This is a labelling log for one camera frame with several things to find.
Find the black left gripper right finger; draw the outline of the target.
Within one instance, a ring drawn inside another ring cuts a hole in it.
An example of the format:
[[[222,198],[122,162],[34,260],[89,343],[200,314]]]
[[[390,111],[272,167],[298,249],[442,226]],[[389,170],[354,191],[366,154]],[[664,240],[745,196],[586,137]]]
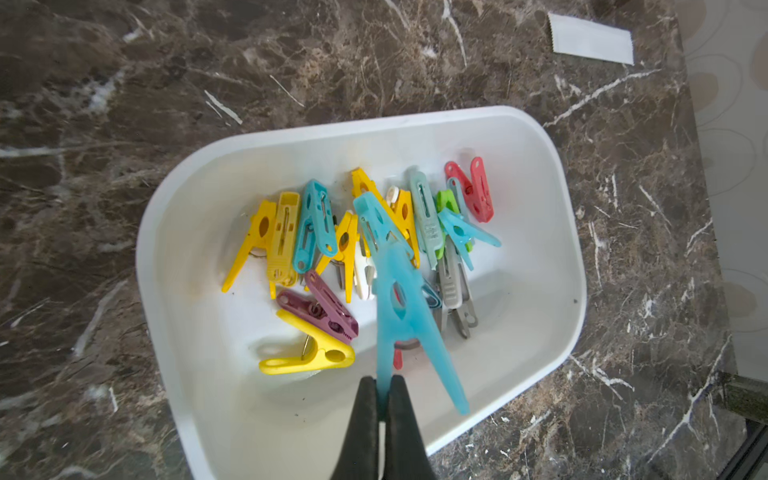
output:
[[[422,440],[405,379],[394,375],[385,402],[383,478],[436,479]]]

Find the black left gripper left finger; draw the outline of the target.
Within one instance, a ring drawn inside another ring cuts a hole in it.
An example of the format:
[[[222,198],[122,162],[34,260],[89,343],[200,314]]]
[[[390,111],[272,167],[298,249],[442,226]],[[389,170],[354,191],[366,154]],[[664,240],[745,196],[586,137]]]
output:
[[[332,480],[377,479],[379,417],[376,381],[363,377],[358,386],[341,452]]]

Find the purple clothespin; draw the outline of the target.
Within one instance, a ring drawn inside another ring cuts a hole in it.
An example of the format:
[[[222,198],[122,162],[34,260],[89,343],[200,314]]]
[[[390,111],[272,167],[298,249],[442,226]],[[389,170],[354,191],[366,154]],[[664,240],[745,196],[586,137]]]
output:
[[[337,340],[350,344],[359,335],[356,319],[316,270],[308,270],[305,280],[312,298],[283,289],[277,294],[277,304]]]

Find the grey clothespin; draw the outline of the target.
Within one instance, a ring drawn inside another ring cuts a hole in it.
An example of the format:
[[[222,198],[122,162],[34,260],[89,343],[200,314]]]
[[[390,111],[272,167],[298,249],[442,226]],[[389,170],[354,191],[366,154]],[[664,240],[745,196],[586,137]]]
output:
[[[437,264],[439,293],[443,306],[438,316],[438,328],[443,331],[452,318],[458,333],[471,337],[471,328],[478,325],[471,290],[463,261],[450,237],[445,238],[443,257]]]

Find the white clothespin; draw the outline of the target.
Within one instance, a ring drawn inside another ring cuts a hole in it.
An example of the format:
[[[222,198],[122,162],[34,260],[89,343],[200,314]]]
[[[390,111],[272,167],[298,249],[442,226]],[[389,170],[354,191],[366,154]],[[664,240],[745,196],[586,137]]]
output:
[[[366,239],[364,238],[363,231],[360,225],[359,217],[358,217],[358,226],[359,226],[361,241],[365,245],[367,245]],[[372,287],[373,287],[373,280],[376,277],[376,267],[373,263],[373,259],[371,258],[370,249],[369,249],[369,256],[366,257],[364,255],[364,248],[360,247],[360,242],[358,242],[358,244],[355,246],[354,269],[355,269],[355,273],[354,273],[355,287],[360,298],[362,300],[372,299],[374,297]]]

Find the pale teal clothespin bottom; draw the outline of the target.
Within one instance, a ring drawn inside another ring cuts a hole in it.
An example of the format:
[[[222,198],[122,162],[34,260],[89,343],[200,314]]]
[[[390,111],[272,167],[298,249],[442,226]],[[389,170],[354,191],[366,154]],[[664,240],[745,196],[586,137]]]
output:
[[[421,232],[425,253],[431,270],[438,264],[437,252],[444,246],[441,224],[427,176],[418,169],[409,171],[415,219]]]

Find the dark teal clothespin top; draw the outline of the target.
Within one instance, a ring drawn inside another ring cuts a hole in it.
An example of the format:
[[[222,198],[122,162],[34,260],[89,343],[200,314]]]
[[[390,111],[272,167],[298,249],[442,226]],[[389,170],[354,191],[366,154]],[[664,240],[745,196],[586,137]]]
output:
[[[474,269],[474,265],[469,256],[469,252],[466,250],[466,246],[471,240],[479,240],[494,247],[502,246],[502,243],[498,238],[473,224],[468,223],[461,215],[450,209],[444,209],[439,212],[438,219],[447,237],[451,239],[457,253],[470,271]]]

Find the green clothespin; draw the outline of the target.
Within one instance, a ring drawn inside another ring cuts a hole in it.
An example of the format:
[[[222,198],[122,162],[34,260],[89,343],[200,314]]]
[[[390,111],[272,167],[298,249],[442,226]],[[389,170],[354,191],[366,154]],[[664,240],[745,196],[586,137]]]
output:
[[[451,210],[452,212],[454,212],[456,214],[459,214],[460,216],[462,216],[462,218],[464,218],[466,220],[466,215],[464,215],[462,213],[461,207],[460,207],[459,203],[457,202],[457,200],[455,198],[455,195],[454,195],[452,190],[447,189],[447,190],[438,191],[438,193],[437,193],[437,195],[435,197],[435,202],[436,202],[436,207],[437,207],[438,213],[441,212],[443,209],[447,208],[447,209]],[[443,232],[444,245],[443,245],[443,247],[438,249],[437,252],[436,252],[436,257],[437,257],[438,260],[442,259],[443,256],[444,256],[445,240],[446,240],[446,238],[447,238],[446,234],[445,234],[445,232]],[[474,248],[474,240],[472,240],[467,245],[465,245],[465,247],[466,247],[467,252],[472,252],[473,248]]]

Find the red clothespin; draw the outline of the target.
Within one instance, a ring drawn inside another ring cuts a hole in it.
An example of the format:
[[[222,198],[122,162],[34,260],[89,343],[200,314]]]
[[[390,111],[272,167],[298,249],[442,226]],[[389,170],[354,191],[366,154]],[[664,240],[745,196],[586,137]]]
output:
[[[400,341],[395,343],[395,353],[393,359],[393,366],[397,371],[403,368],[403,352],[416,349],[420,346],[420,343],[416,339],[409,341]]]
[[[484,161],[477,156],[470,162],[471,178],[468,178],[455,161],[447,162],[444,172],[448,179],[455,178],[461,187],[468,211],[481,223],[488,223],[494,216]]]

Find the yellow clothespin pair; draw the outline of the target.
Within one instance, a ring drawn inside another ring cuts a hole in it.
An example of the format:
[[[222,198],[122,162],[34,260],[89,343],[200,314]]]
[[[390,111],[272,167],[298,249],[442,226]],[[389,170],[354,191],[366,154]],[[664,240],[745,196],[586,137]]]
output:
[[[284,309],[280,309],[277,316],[308,336],[308,351],[299,357],[262,360],[259,370],[263,374],[283,375],[347,368],[355,362],[356,355],[351,345]]]

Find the white plastic storage box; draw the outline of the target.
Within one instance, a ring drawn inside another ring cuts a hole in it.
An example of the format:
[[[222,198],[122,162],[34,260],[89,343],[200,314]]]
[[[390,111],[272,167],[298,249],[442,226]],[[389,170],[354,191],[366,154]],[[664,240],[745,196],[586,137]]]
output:
[[[494,106],[244,134],[187,157],[143,215],[136,268],[155,354],[197,479],[327,479],[361,378],[376,369],[376,304],[341,301],[356,318],[355,363],[268,376],[260,361],[294,356],[303,335],[281,321],[266,264],[250,259],[223,283],[265,199],[317,180],[336,215],[352,207],[355,169],[380,190],[422,171],[445,185],[450,161],[483,159],[494,205],[469,284],[478,324],[443,339],[468,397],[457,412],[422,350],[404,356],[422,438],[436,452],[556,369],[573,350],[586,278],[558,152],[523,111]]]

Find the white paper strip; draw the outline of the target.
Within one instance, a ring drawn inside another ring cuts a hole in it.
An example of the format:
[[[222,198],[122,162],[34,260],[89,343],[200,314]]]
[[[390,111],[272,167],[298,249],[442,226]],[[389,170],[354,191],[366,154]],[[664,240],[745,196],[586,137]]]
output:
[[[554,53],[634,65],[634,48],[628,30],[548,14]]]

